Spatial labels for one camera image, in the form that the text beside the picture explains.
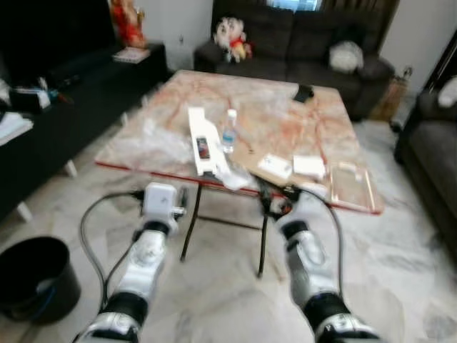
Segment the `black cable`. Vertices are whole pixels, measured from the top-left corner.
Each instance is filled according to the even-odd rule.
[[[91,246],[89,245],[89,242],[87,240],[87,235],[86,235],[86,220],[92,210],[97,207],[101,202],[107,200],[107,199],[113,199],[117,197],[124,197],[124,196],[130,196],[130,197],[136,197],[137,199],[141,197],[141,191],[138,192],[119,192],[119,193],[110,193],[105,195],[104,197],[98,199],[96,202],[94,202],[85,212],[83,217],[81,218],[81,222],[79,225],[79,239],[81,241],[81,245],[83,247],[84,252],[86,253],[86,256],[88,260],[91,262],[92,266],[95,269],[95,272],[97,274],[97,277],[99,278],[100,281],[100,304],[99,304],[99,311],[103,309],[103,306],[107,300],[107,294],[105,292],[105,276],[104,276],[104,271],[103,267],[100,264],[100,261],[97,259],[95,256],[94,252],[92,251]]]
[[[122,264],[122,262],[125,260],[125,258],[129,254],[132,245],[134,245],[134,242],[132,242],[129,245],[127,250],[122,254],[121,258],[116,262],[116,264],[113,266],[113,268],[111,268],[111,270],[109,271],[108,277],[106,278],[105,283],[104,283],[104,293],[106,294],[106,298],[107,299],[108,299],[109,282],[111,281],[111,278],[113,277],[113,275],[116,272],[116,270],[119,268],[119,266]]]
[[[331,204],[328,201],[326,201],[320,195],[318,195],[312,191],[309,191],[307,189],[300,189],[300,190],[304,193],[307,193],[307,194],[315,197],[322,204],[324,204],[333,219],[333,223],[335,224],[335,228],[336,228],[336,233],[338,235],[338,289],[339,289],[340,297],[342,299],[344,299],[344,297],[343,297],[343,234],[342,234],[341,223],[338,219],[338,216],[335,213],[335,210],[332,208]]]

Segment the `bottle cap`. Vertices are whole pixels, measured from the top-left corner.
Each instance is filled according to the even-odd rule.
[[[235,110],[235,109],[229,109],[229,110],[227,111],[227,114],[228,114],[228,116],[231,117],[231,118],[236,118],[236,110]]]

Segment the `red table edge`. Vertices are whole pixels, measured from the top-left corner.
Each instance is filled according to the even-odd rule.
[[[140,169],[130,169],[130,168],[126,167],[126,166],[116,166],[114,164],[100,162],[100,161],[97,161],[97,160],[95,161],[95,164],[98,165],[98,166],[104,166],[106,168],[123,170],[125,172],[144,173],[144,174],[149,174],[149,175],[152,175],[152,176],[155,176],[155,177],[163,177],[163,178],[175,179],[175,180],[180,180],[180,181],[193,182],[195,184],[201,184],[203,186],[210,186],[210,187],[215,187],[215,188],[219,188],[219,189],[226,189],[223,186],[223,184],[221,184],[219,182],[213,182],[213,181],[199,179],[199,178],[180,177],[178,175],[164,174],[164,173],[160,173],[158,171],[144,171],[144,170],[140,170]],[[249,188],[241,188],[238,191],[230,191],[230,190],[227,189],[227,193],[235,193],[236,194],[236,192],[239,192],[239,191],[250,193],[252,195],[258,194],[258,191],[256,191],[255,189],[249,189]],[[273,193],[273,196],[274,197],[278,197],[278,198],[283,198],[284,197],[282,194],[279,194],[279,193],[276,193],[276,192]],[[348,208],[348,207],[345,207],[345,206],[342,206],[342,205],[338,205],[338,204],[332,204],[331,206],[333,208],[337,208],[337,209],[345,209],[347,211],[354,211],[354,212],[359,212],[359,213],[364,213],[364,214],[371,214],[371,215],[374,215],[374,216],[380,216],[383,213],[383,210],[367,212],[367,211],[362,211],[360,209]]]

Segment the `stuffed toy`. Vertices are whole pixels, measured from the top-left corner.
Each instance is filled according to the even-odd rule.
[[[111,16],[126,46],[144,49],[147,40],[141,32],[144,11],[137,11],[134,0],[111,0]]]
[[[457,102],[457,76],[446,82],[438,95],[438,105],[444,109],[451,108]]]
[[[352,74],[363,68],[363,51],[353,41],[342,41],[330,48],[329,61],[334,71]]]
[[[241,60],[252,57],[252,48],[246,43],[244,23],[237,18],[222,18],[217,24],[214,34],[214,43],[219,45],[226,53],[226,60]]]

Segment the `window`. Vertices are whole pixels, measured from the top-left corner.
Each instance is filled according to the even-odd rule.
[[[270,0],[270,3],[273,7],[292,11],[317,11],[321,0]]]

